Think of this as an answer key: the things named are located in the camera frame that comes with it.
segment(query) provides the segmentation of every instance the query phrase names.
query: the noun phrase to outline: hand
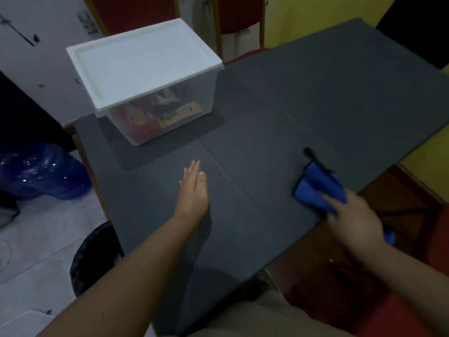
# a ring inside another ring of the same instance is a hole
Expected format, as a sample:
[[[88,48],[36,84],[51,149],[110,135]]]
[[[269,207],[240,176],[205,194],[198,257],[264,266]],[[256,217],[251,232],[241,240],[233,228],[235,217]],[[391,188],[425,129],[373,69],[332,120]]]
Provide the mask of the hand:
[[[179,181],[178,201],[173,217],[192,225],[198,225],[209,209],[207,177],[199,171],[200,161],[192,161],[184,168],[184,177]]]
[[[327,223],[341,243],[354,255],[361,256],[385,244],[382,223],[364,198],[351,190],[345,190],[345,193],[346,204],[323,195],[337,211],[337,216],[333,214],[327,216]]]

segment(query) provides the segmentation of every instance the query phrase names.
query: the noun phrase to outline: table surface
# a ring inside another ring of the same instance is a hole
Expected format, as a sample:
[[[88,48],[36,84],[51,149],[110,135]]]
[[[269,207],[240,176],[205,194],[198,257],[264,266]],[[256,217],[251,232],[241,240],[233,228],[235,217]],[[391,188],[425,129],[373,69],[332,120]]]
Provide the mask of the table surface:
[[[172,215],[192,159],[208,175],[210,217],[187,243],[156,331],[181,333],[317,224],[292,197],[304,147],[359,191],[448,122],[448,89],[438,69],[355,19],[227,65],[210,114],[142,146],[107,118],[78,120],[126,254]]]

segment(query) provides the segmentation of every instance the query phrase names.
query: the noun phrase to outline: white lid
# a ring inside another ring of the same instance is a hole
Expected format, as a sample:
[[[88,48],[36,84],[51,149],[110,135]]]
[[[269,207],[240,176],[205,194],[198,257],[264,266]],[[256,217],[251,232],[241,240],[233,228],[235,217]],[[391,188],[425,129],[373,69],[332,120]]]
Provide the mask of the white lid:
[[[67,48],[98,110],[222,67],[181,19]]]

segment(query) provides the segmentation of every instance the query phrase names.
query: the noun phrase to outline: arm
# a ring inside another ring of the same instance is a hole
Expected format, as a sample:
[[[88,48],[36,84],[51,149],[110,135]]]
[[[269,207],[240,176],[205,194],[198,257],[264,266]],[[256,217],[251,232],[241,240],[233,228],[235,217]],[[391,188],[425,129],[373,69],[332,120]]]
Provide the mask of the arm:
[[[138,337],[148,329],[178,257],[205,216],[209,200],[200,162],[184,169],[173,217],[85,294],[39,337]]]
[[[347,204],[326,196],[334,235],[436,332],[449,336],[449,278],[384,242],[382,223],[366,201],[347,191]]]

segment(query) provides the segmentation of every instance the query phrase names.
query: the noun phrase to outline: white box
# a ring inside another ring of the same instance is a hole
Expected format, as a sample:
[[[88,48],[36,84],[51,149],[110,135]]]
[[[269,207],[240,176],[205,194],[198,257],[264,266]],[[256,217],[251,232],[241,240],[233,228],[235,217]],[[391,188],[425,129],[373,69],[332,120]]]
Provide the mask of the white box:
[[[97,108],[132,145],[212,111],[221,59],[181,19],[67,48]]]

